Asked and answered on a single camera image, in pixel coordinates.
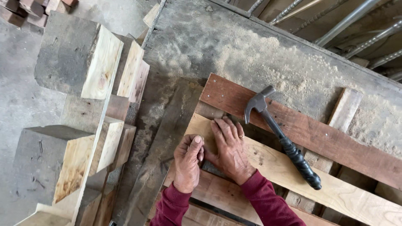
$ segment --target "black rubber grip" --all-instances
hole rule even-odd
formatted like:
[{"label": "black rubber grip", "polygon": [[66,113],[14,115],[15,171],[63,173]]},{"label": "black rubber grip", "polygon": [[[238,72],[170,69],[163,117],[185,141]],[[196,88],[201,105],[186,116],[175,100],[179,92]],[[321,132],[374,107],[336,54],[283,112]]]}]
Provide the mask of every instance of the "black rubber grip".
[{"label": "black rubber grip", "polygon": [[296,145],[287,137],[284,137],[279,140],[279,142],[283,146],[283,150],[286,155],[290,158],[293,165],[300,172],[301,176],[307,181],[307,183],[314,188],[315,190],[320,190],[321,187],[321,178],[314,173],[311,169],[308,162],[304,159],[303,154],[296,147]]}]

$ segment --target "cuff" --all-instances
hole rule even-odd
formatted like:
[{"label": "cuff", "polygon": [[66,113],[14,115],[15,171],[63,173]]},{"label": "cuff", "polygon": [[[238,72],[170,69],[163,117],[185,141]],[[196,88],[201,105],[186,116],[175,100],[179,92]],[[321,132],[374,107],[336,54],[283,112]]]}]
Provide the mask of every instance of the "cuff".
[{"label": "cuff", "polygon": [[248,198],[248,197],[253,196],[259,190],[261,190],[261,188],[264,187],[266,182],[267,182],[267,179],[264,176],[262,176],[261,173],[257,170],[240,187],[242,188],[242,191],[243,191],[244,195]]},{"label": "cuff", "polygon": [[163,191],[164,197],[169,200],[170,203],[174,203],[180,207],[187,207],[189,205],[189,199],[192,193],[179,192],[173,183]]}]

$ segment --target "concrete floor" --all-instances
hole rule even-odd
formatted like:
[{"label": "concrete floor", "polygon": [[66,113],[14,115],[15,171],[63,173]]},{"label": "concrete floor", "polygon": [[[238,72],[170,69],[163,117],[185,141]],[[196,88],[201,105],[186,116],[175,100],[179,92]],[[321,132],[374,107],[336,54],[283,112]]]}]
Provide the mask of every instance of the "concrete floor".
[{"label": "concrete floor", "polygon": [[[80,0],[70,14],[96,21],[110,31],[138,37],[143,17],[156,0]],[[33,213],[36,203],[18,194],[12,170],[22,128],[58,124],[65,94],[40,87],[33,77],[43,30],[21,29],[0,19],[0,219],[13,225]]]}]

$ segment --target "hand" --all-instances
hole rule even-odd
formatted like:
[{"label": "hand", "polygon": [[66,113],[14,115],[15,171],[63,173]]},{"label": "hand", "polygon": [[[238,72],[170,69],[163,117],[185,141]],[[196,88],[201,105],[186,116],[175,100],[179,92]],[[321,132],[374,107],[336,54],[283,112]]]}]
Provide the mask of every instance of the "hand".
[{"label": "hand", "polygon": [[228,117],[211,121],[218,154],[205,149],[205,159],[232,178],[238,185],[244,184],[256,169],[250,164],[244,151],[244,131],[240,123],[236,126]]},{"label": "hand", "polygon": [[182,193],[191,193],[198,185],[200,168],[198,160],[204,159],[204,139],[200,135],[185,135],[174,150],[176,175],[173,186]]}]

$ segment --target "person's right hand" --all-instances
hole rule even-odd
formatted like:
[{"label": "person's right hand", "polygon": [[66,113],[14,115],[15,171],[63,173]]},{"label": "person's right hand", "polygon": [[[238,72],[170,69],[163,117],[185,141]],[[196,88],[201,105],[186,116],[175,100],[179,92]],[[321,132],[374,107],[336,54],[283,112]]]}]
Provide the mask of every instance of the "person's right hand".
[{"label": "person's right hand", "polygon": [[244,150],[244,131],[240,123],[236,126],[227,117],[211,121],[218,154],[205,148],[205,159],[232,178],[238,185],[244,184],[256,169],[250,164]]}]

